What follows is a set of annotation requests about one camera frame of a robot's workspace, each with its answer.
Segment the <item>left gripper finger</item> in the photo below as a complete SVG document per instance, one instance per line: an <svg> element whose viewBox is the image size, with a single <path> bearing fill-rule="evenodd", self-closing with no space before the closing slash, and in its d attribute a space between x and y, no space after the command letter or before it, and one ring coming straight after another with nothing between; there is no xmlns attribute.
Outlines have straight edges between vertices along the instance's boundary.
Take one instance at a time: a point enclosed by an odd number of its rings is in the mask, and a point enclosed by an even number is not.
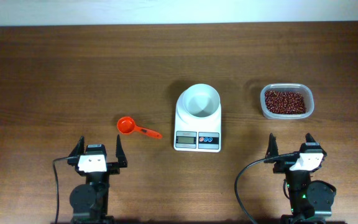
<svg viewBox="0 0 358 224"><path fill-rule="evenodd" d="M119 167L127 167L127 159L124 150L122 148L121 138L119 134L117 135L116 138L116 158Z"/></svg>
<svg viewBox="0 0 358 224"><path fill-rule="evenodd" d="M77 142L74 149L69 154L69 157L77 157L84 153L85 151L85 137L81 136L79 141Z"/></svg>

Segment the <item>orange measuring scoop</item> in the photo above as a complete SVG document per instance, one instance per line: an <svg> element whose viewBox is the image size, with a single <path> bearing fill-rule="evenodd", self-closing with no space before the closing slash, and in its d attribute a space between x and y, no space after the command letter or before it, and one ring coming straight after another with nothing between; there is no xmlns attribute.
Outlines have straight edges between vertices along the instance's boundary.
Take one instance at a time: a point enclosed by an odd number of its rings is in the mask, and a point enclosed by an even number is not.
<svg viewBox="0 0 358 224"><path fill-rule="evenodd" d="M121 117L117 122L117 129L122 134L132 134L134 132L138 132L155 139L163 138L160 133L154 130L136 125L135 121L130 116Z"/></svg>

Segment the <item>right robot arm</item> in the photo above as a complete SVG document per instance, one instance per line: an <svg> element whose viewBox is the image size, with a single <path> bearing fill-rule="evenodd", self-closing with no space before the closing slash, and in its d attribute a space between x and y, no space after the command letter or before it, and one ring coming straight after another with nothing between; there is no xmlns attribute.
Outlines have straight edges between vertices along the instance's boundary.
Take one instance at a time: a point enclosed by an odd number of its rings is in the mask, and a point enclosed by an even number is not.
<svg viewBox="0 0 358 224"><path fill-rule="evenodd" d="M265 158L274 164L273 173L285 174L283 188L291 207L291 214L282 215L280 223L325 223L332 215L335 186L311 180L311 174L321 168L327 153L311 134L306 134L305 139L298 151L286 156L278 153L276 137L269 135Z"/></svg>

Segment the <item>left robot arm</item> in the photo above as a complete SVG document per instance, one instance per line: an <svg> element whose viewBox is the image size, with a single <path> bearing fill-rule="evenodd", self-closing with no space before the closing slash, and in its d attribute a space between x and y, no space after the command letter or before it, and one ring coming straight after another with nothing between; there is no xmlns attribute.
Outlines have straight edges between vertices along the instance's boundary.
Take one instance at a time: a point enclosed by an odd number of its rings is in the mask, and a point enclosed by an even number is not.
<svg viewBox="0 0 358 224"><path fill-rule="evenodd" d="M108 215L109 178L120 174L127 167L120 136L116 138L116 162L107 162L107 152L103 144L85 145L80 137L77 145L69 154L68 165L85 178L85 183L75 187L70 194L73 208L71 223L115 223Z"/></svg>

